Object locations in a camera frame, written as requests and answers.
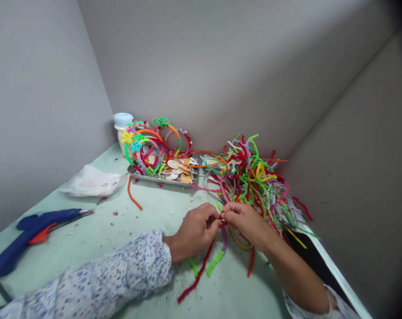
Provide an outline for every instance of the yellow flower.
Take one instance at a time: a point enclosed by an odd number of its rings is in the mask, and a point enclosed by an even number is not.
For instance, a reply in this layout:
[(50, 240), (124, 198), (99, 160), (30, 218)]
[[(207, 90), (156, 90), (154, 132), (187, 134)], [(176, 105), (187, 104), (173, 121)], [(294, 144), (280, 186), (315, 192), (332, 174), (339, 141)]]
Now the yellow flower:
[(127, 132), (124, 131), (124, 133), (121, 135), (122, 139), (121, 142), (122, 143), (132, 143), (132, 138), (133, 138), (133, 133), (132, 132)]

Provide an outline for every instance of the blue glue gun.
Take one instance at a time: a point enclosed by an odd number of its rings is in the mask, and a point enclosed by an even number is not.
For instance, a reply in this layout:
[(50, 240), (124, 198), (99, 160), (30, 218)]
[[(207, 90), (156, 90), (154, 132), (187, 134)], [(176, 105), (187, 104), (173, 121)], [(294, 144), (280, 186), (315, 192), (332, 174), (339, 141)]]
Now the blue glue gun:
[(94, 210), (67, 209), (24, 217), (17, 229), (23, 232), (0, 254), (0, 277), (11, 273), (28, 245), (47, 240), (47, 234)]

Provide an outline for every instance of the left hand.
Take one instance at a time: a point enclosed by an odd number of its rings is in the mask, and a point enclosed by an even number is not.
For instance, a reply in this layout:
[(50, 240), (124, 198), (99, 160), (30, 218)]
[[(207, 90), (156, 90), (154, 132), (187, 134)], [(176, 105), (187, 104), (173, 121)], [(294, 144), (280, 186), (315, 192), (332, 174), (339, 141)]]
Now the left hand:
[(178, 232), (163, 239), (170, 248), (172, 263), (197, 255), (208, 247), (219, 232), (221, 224), (219, 213), (210, 203), (190, 210)]

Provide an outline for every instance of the gray wall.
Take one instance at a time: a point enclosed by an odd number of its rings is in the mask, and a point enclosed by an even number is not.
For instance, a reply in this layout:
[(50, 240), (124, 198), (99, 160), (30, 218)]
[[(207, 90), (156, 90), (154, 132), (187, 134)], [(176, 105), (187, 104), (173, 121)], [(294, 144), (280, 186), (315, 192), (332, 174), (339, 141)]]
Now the gray wall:
[(75, 0), (0, 0), (0, 231), (112, 145)]
[(289, 157), (283, 176), (374, 318), (402, 297), (402, 34)]
[(113, 112), (285, 157), (394, 30), (370, 0), (79, 0)]

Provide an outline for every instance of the metal tray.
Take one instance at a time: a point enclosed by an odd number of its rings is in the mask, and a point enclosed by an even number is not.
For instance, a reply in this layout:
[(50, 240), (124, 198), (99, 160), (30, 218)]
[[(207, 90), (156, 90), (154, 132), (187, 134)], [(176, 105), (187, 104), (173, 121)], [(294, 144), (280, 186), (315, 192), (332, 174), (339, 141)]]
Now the metal tray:
[[(199, 168), (193, 168), (193, 180), (192, 183), (195, 184), (198, 180), (198, 173), (199, 173)], [(163, 183), (163, 184), (169, 184), (169, 185), (175, 185), (183, 188), (191, 187), (188, 183), (182, 183), (182, 182), (177, 182), (177, 181), (170, 181), (167, 179), (161, 179), (158, 177), (151, 177), (151, 176), (146, 176), (146, 175), (140, 175), (139, 172), (133, 167), (129, 166), (127, 168), (127, 171), (129, 172), (131, 177), (138, 178), (138, 179), (143, 179), (147, 181), (151, 181), (154, 183)]]

